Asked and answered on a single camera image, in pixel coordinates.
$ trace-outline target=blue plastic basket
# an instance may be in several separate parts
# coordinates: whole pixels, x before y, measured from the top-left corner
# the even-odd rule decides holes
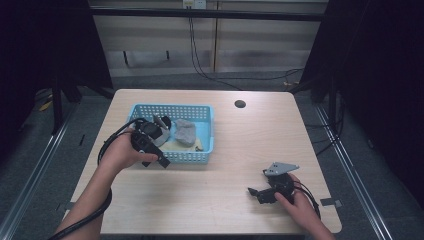
[[[174,140],[175,124],[178,119],[190,121],[196,125],[196,137],[200,139],[203,151],[163,151],[165,157],[172,163],[207,164],[213,150],[213,108],[209,105],[170,105],[170,104],[134,104],[128,121],[135,118],[145,118],[153,121],[153,114],[167,116],[172,121],[171,136],[168,141]]]

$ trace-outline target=electrical outlet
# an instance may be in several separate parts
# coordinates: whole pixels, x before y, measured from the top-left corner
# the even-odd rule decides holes
[[[184,9],[188,9],[188,8],[194,9],[194,0],[183,0],[183,8]]]
[[[194,9],[206,9],[206,0],[194,0]]]

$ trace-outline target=table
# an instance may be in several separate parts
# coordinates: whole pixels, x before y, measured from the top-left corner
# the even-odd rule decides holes
[[[246,103],[235,106],[237,100]],[[315,199],[330,198],[293,95],[281,92],[119,90],[110,105],[72,197],[76,201],[96,168],[103,142],[136,103],[208,104],[215,143],[207,165],[141,163],[115,179],[103,234],[301,234],[279,204],[259,204],[247,187],[266,189],[262,170],[273,161],[293,171]],[[332,232],[341,230],[334,206],[321,207]]]

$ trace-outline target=black round hole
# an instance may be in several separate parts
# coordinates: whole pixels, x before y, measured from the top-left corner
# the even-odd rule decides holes
[[[238,107],[238,108],[244,108],[244,107],[246,107],[246,102],[245,102],[245,101],[243,101],[243,100],[237,100],[237,101],[234,103],[234,105],[236,105],[236,107]]]

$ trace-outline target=tabletop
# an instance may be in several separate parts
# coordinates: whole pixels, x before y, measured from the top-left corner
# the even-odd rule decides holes
[[[246,106],[236,107],[238,100]],[[214,148],[204,165],[137,163],[123,170],[112,185],[103,234],[301,234],[278,203],[259,204],[247,190],[269,188],[262,170],[273,162],[299,165],[292,173],[318,203],[331,197],[292,94],[123,89],[112,100],[72,201],[91,178],[103,142],[140,103],[212,106]],[[320,211],[330,231],[339,232],[335,207]]]

